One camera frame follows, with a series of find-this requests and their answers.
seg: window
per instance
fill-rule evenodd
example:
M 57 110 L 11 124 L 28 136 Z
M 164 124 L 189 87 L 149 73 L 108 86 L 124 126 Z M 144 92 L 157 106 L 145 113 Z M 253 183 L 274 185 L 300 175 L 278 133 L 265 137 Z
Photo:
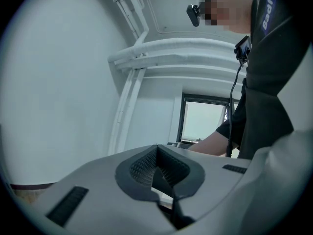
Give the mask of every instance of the window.
M 235 110 L 239 101 L 233 101 Z M 228 119 L 229 110 L 229 98 L 183 93 L 177 142 L 189 148 L 205 139 Z

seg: black mesh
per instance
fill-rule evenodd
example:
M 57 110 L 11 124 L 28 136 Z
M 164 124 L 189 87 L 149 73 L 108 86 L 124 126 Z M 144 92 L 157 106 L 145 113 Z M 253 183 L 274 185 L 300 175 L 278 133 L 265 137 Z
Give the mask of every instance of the black mesh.
M 157 166 L 171 187 L 187 177 L 190 171 L 188 165 L 161 150 L 158 152 Z
M 189 174 L 189 166 L 161 151 L 153 150 L 137 160 L 130 167 L 131 176 L 145 187 L 151 187 L 153 175 L 159 167 L 167 183 L 173 187 Z
M 146 187 L 152 186 L 153 175 L 157 167 L 157 150 L 153 150 L 131 165 L 131 176 Z

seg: person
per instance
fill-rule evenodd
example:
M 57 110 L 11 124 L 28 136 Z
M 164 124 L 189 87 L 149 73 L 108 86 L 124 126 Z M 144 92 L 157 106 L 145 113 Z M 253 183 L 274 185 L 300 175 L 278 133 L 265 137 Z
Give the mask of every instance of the person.
M 231 140 L 233 149 L 240 151 L 238 158 L 252 159 L 259 148 L 272 146 L 293 131 L 277 94 L 299 66 L 310 41 L 297 30 L 295 15 L 283 0 L 204 0 L 199 11 L 205 24 L 250 34 L 252 50 L 232 116 Z M 221 156 L 228 138 L 229 120 L 189 150 Z

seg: white panel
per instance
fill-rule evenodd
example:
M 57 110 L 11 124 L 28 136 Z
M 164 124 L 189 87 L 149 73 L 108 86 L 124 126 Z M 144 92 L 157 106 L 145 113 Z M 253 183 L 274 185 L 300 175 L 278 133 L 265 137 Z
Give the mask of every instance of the white panel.
M 59 181 L 107 150 L 125 82 L 107 57 L 127 47 L 129 31 L 117 15 L 111 0 L 27 0 L 16 14 L 1 46 L 11 183 Z
M 295 130 L 313 128 L 313 47 L 312 43 L 291 79 L 278 94 Z
M 181 108 L 181 98 L 182 98 L 182 85 L 179 84 L 176 87 L 175 97 L 174 97 L 174 106 L 173 106 L 173 114 L 172 114 L 172 123 L 171 130 L 168 142 L 176 142 L 178 128 L 179 128 L 179 119 L 180 119 L 180 108 Z
M 182 93 L 177 90 L 177 86 L 180 85 L 168 83 L 163 79 L 143 80 L 125 150 L 150 144 L 167 144 L 175 97 L 181 96 Z

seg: black cable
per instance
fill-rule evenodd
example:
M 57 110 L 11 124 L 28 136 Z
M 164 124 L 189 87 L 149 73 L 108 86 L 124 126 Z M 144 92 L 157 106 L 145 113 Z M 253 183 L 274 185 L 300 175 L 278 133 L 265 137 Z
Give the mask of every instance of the black cable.
M 233 152 L 233 145 L 231 143 L 231 128 L 232 128 L 232 116 L 233 116 L 233 90 L 236 86 L 237 83 L 237 79 L 238 79 L 238 74 L 240 72 L 241 67 L 243 66 L 243 64 L 240 62 L 240 66 L 237 70 L 237 74 L 236 74 L 236 78 L 235 78 L 235 82 L 233 84 L 233 87 L 230 90 L 230 98 L 229 98 L 229 103 L 230 103 L 230 109 L 229 109 L 229 139 L 228 139 L 228 146 L 226 149 L 226 156 L 227 157 L 231 157 L 231 154 Z

